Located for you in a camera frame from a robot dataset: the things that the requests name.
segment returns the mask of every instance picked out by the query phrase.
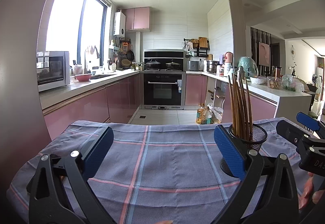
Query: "black mesh cup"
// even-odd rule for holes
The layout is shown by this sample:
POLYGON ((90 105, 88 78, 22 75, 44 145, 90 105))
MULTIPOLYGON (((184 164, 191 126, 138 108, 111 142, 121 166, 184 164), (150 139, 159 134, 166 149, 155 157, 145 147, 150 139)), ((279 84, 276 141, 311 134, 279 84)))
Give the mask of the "black mesh cup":
MULTIPOLYGON (((232 137, 236 137, 233 133, 232 124, 228 128, 228 132, 230 133, 230 135, 232 137)), ((267 132, 261 126, 259 126, 257 124, 253 124, 253 133, 252 133, 253 140, 252 141, 246 141, 243 139, 240 139, 240 140, 246 146, 246 148, 248 150, 254 149, 257 152, 259 152, 262 144, 266 141, 267 137, 268 137, 267 132)), ((220 161, 220 167, 225 174, 227 174, 231 177, 234 177, 224 158, 222 158, 220 161)))

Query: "white water heater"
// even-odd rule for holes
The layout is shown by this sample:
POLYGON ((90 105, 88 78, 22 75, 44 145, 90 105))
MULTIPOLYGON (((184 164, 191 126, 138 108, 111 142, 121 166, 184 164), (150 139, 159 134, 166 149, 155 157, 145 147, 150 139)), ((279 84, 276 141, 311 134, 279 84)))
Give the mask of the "white water heater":
POLYGON ((114 32, 113 35, 125 37, 125 21, 126 17, 122 12, 115 13, 114 16, 114 32))

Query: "cutting board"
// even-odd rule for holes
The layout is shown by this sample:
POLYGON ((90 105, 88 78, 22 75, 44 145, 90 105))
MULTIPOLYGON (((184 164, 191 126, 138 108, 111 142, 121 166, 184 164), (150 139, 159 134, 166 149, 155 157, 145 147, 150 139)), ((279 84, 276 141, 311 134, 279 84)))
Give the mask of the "cutting board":
POLYGON ((208 39, 206 37, 199 37, 199 45, 203 48, 208 48, 208 39))

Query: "microwave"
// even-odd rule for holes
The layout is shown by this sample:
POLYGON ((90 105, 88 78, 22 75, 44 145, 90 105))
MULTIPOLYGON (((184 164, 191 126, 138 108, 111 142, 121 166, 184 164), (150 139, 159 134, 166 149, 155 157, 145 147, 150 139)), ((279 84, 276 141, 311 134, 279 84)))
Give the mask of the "microwave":
POLYGON ((68 51, 45 51, 36 53, 38 91, 70 84, 68 51))

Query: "finger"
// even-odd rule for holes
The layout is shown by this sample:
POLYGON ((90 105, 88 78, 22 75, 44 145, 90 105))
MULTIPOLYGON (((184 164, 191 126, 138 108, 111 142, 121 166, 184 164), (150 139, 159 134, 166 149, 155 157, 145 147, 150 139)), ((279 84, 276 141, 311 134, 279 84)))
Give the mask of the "finger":
POLYGON ((302 209, 304 206, 306 206, 308 203, 308 198, 300 198, 300 202, 299 202, 299 209, 302 209))
POLYGON ((303 194, 301 195, 301 197, 305 198, 307 195, 311 193, 312 190, 313 190, 313 177, 310 177, 305 183, 305 186, 303 188, 303 194))
POLYGON ((164 220, 164 221, 157 222, 155 224, 173 224, 173 221, 172 220, 164 220))
POLYGON ((318 201, 321 199, 322 195, 324 194, 324 191, 325 190, 316 191, 313 194, 313 202, 314 202, 314 204, 318 203, 318 201))

